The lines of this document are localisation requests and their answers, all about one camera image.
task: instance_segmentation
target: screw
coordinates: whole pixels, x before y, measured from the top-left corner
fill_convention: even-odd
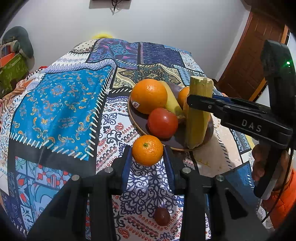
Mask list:
[[[191,172],[191,169],[189,168],[189,167],[183,167],[183,169],[182,169],[182,172],[184,172],[184,173],[190,173]]]
[[[106,167],[106,168],[104,169],[104,171],[105,171],[106,173],[111,173],[111,172],[113,172],[113,167]]]
[[[224,181],[224,177],[223,177],[222,175],[217,175],[217,176],[216,176],[216,179],[217,179],[219,182]]]
[[[73,180],[73,181],[77,181],[77,180],[79,180],[79,175],[73,175],[73,176],[71,176],[71,179]]]

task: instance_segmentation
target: fruit bowl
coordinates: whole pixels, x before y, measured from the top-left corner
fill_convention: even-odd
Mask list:
[[[182,87],[178,85],[174,85],[171,83],[168,83],[170,89],[174,93],[175,97],[178,98],[178,94],[181,91]],[[151,133],[148,130],[147,126],[147,120],[149,115],[145,115],[137,111],[133,105],[131,104],[130,98],[128,99],[128,114],[130,116],[130,119],[132,123],[135,124],[135,126],[139,129],[139,131],[144,135],[151,135]],[[169,145],[173,150],[177,151],[192,151],[200,146],[206,144],[213,136],[214,132],[214,125],[213,125],[213,119],[211,116],[211,119],[207,125],[207,130],[205,133],[205,138],[203,143],[194,148],[194,149],[188,149],[185,146],[185,132],[186,132],[186,125],[184,123],[179,124],[178,130],[176,133],[170,138],[170,139],[160,139],[163,145]]]

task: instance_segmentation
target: red tomato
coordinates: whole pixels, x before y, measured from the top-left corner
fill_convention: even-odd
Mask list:
[[[150,113],[147,125],[152,135],[169,139],[178,129],[178,118],[164,108],[156,108]]]

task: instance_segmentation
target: orange jacket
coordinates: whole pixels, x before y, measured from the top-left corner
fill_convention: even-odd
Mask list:
[[[262,206],[265,210],[270,211],[274,205],[280,191],[274,191],[268,200],[262,201]],[[274,210],[270,214],[271,222],[274,228],[278,228],[285,216],[289,213],[291,207],[296,200],[296,176],[294,169],[292,170],[290,180],[285,185],[284,191],[279,199]]]

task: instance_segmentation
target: white wall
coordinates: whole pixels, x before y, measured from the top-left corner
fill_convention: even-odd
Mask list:
[[[266,106],[270,107],[268,86],[266,86],[266,88],[264,89],[262,94],[256,100],[256,103],[259,103],[259,104],[266,105]]]
[[[249,18],[249,15],[250,15],[251,7],[248,6],[248,5],[245,5],[245,7],[246,7],[246,11],[244,12],[244,14],[243,14],[243,16],[242,16],[242,21],[241,21],[241,24],[240,24],[239,29],[238,29],[238,31],[237,31],[237,35],[235,36],[234,41],[233,41],[233,43],[232,43],[232,45],[231,45],[231,47],[230,47],[230,49],[229,49],[229,52],[228,52],[228,54],[226,55],[226,57],[225,57],[225,59],[224,59],[222,65],[221,65],[221,67],[220,67],[220,69],[218,70],[218,73],[217,73],[217,75],[216,75],[216,78],[215,78],[215,79],[216,79],[217,81],[219,81],[219,79],[221,78],[221,76],[222,76],[224,70],[226,69],[226,67],[227,67],[227,65],[228,65],[228,63],[229,63],[229,61],[230,61],[230,59],[231,59],[231,57],[232,57],[232,55],[233,55],[233,53],[234,53],[234,51],[235,51],[237,45],[238,45],[238,43],[239,43],[239,40],[240,40],[240,38],[241,38],[241,36],[242,36],[242,33],[243,33],[244,28],[245,28],[245,26],[246,26],[246,23],[247,23],[247,21],[248,21],[248,18]]]
[[[108,2],[99,0],[29,0],[8,28],[22,26],[34,48],[35,65],[50,65],[78,43],[100,32],[129,42],[146,41],[192,53],[209,77],[235,49],[238,30],[245,25],[241,0],[131,0],[129,9],[112,15]]]

